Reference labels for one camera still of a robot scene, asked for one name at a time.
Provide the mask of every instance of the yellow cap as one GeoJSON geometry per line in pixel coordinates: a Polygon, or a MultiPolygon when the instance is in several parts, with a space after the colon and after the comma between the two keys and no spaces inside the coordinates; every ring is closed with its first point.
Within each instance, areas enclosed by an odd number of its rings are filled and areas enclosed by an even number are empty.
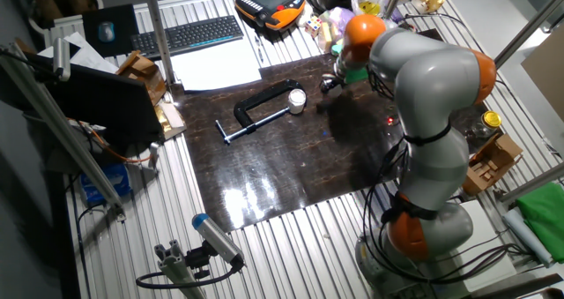
{"type": "Polygon", "coordinates": [[[489,128],[498,128],[501,125],[501,116],[492,110],[488,110],[482,115],[482,121],[489,128]]]}

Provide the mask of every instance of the small box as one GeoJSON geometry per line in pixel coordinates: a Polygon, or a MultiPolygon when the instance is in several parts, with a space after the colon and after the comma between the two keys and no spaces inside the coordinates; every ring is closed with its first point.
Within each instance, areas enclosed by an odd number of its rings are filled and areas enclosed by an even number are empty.
{"type": "Polygon", "coordinates": [[[329,29],[329,24],[327,24],[326,22],[323,22],[321,24],[321,30],[319,33],[317,45],[319,46],[319,49],[323,50],[323,53],[329,53],[331,51],[333,39],[331,38],[331,30],[329,29]]]}
{"type": "Polygon", "coordinates": [[[471,196],[489,188],[521,160],[522,152],[509,135],[494,135],[470,159],[462,188],[471,196]]]}
{"type": "Polygon", "coordinates": [[[319,33],[319,29],[322,27],[322,21],[318,17],[313,17],[306,22],[306,32],[311,34],[312,38],[315,38],[319,33]]]}
{"type": "Polygon", "coordinates": [[[131,52],[115,74],[145,83],[152,105],[155,106],[167,91],[167,86],[160,74],[159,67],[148,58],[140,56],[139,53],[138,50],[131,52]]]}

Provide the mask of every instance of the metal slotted surface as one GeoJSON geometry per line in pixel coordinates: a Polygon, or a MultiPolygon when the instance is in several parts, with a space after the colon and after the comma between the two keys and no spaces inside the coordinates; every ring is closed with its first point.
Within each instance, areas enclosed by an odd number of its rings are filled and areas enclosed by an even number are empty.
{"type": "MultiPolygon", "coordinates": [[[[187,22],[235,15],[234,0],[166,0],[160,2],[165,27],[187,22]]],[[[415,13],[409,4],[400,6],[402,13],[415,13]]],[[[140,33],[152,31],[145,4],[135,6],[140,33]]],[[[445,3],[440,12],[460,18],[454,7],[445,3]]],[[[258,56],[255,33],[238,19],[261,67],[283,64],[317,56],[321,52],[302,29],[288,30],[276,38],[259,36],[263,44],[263,62],[258,56]]],[[[425,18],[411,21],[419,29],[437,28],[443,39],[473,49],[479,49],[471,35],[456,22],[425,18]]],[[[82,20],[71,18],[57,22],[57,28],[46,33],[49,46],[54,38],[79,31],[84,35],[82,20]]],[[[109,57],[121,64],[126,56],[109,57]]],[[[487,106],[504,118],[502,129],[523,149],[523,159],[496,184],[510,191],[540,175],[558,161],[542,143],[539,128],[529,118],[523,104],[510,89],[498,85],[486,101],[487,106]]],[[[140,158],[148,156],[141,153],[140,158]]],[[[191,227],[192,217],[203,213],[204,207],[191,165],[186,140],[179,135],[159,149],[155,173],[148,162],[128,165],[133,193],[123,199],[127,220],[124,223],[92,212],[76,226],[76,219],[85,210],[78,186],[67,194],[70,226],[75,246],[79,286],[83,298],[182,298],[178,290],[148,290],[138,288],[136,277],[157,272],[157,257],[153,246],[167,246],[177,239],[183,250],[199,247],[200,235],[191,227]],[[78,233],[83,239],[78,243],[78,233]]],[[[390,207],[387,192],[395,192],[394,183],[377,187],[373,200],[375,215],[390,207]]],[[[364,192],[345,194],[338,198],[237,229],[229,236],[242,249],[247,268],[220,283],[205,286],[208,298],[367,298],[369,285],[354,261],[354,244],[361,233],[364,192]]],[[[505,211],[495,203],[488,190],[479,200],[497,230],[503,230],[501,214],[505,211]]],[[[504,243],[515,243],[511,234],[502,236],[504,243]]],[[[212,277],[228,271],[221,259],[211,260],[212,277]]],[[[165,283],[163,277],[153,282],[165,283]]]]}

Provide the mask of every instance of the green cloth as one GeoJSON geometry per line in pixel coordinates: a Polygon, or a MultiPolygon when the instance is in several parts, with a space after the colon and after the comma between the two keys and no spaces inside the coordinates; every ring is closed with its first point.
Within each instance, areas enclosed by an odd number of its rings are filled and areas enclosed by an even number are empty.
{"type": "Polygon", "coordinates": [[[360,69],[360,70],[349,70],[346,72],[346,77],[345,77],[345,83],[346,84],[352,84],[354,82],[358,82],[360,80],[363,79],[367,79],[368,78],[368,72],[367,69],[360,69]]]}
{"type": "Polygon", "coordinates": [[[519,198],[525,223],[558,263],[564,263],[564,190],[548,183],[519,198]]]}

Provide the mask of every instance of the white paper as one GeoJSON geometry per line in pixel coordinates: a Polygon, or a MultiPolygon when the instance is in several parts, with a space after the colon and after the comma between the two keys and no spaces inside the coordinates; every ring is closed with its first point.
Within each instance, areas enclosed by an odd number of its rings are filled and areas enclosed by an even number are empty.
{"type": "Polygon", "coordinates": [[[219,89],[261,79],[255,54],[245,38],[173,56],[172,63],[185,91],[219,89]]]}
{"type": "MultiPolygon", "coordinates": [[[[106,61],[78,32],[64,37],[64,40],[80,48],[70,59],[71,64],[82,65],[87,68],[116,73],[118,67],[106,61]]],[[[53,57],[53,47],[42,50],[39,56],[53,57]]]]}

